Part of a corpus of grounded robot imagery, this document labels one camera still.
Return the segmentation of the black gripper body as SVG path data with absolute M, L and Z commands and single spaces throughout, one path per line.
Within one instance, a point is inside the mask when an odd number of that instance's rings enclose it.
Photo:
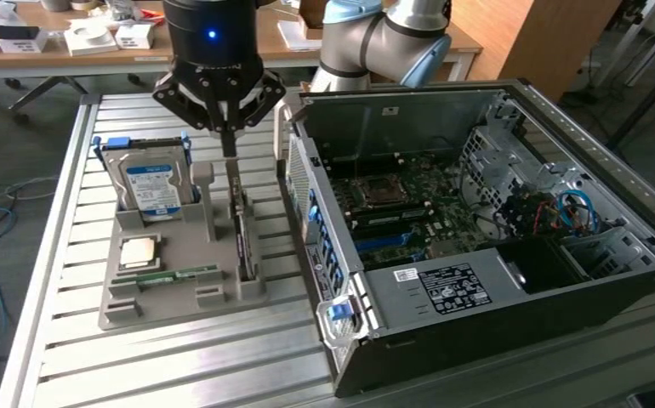
M 256 11 L 262 1 L 166 1 L 174 62 L 170 74 L 195 89 L 199 77 L 215 82 L 220 101 L 228 100 L 228 72 L 260 78 Z

